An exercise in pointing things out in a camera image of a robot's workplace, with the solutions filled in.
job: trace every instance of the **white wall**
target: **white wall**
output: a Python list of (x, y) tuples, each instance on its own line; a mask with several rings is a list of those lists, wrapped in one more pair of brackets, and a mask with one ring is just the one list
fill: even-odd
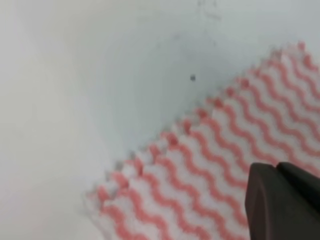
[(0, 239), (100, 239), (80, 192), (270, 45), (305, 40), (320, 56), (319, 7), (2, 0)]

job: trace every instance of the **red and white wavy striped cloth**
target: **red and white wavy striped cloth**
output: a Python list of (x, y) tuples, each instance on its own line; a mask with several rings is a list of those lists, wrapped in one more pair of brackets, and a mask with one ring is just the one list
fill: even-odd
[(275, 50), (86, 198), (108, 240), (248, 240), (250, 164), (320, 176), (320, 74), (303, 43)]

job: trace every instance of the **dark speck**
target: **dark speck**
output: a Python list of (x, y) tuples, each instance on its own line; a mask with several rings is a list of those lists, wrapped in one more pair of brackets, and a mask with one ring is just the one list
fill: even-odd
[(194, 82), (196, 80), (196, 75), (194, 75), (194, 74), (190, 75), (190, 80), (192, 82)]

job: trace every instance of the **stain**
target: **stain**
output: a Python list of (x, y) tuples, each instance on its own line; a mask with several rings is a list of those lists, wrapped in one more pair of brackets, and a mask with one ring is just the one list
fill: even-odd
[(181, 33), (175, 33), (172, 35), (172, 40), (179, 41), (182, 38)]
[(215, 14), (215, 13), (211, 13), (211, 12), (205, 12), (204, 13), (206, 17), (215, 20), (215, 21), (221, 21), (221, 16)]
[(196, 75), (195, 75), (195, 74), (191, 74), (191, 75), (190, 75), (190, 80), (191, 80), (192, 82), (195, 82), (195, 81), (196, 81)]

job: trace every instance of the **dark plastic object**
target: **dark plastic object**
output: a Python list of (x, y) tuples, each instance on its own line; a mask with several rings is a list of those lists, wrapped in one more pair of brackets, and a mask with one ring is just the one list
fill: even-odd
[(319, 240), (320, 179), (290, 163), (254, 163), (245, 210), (251, 240)]

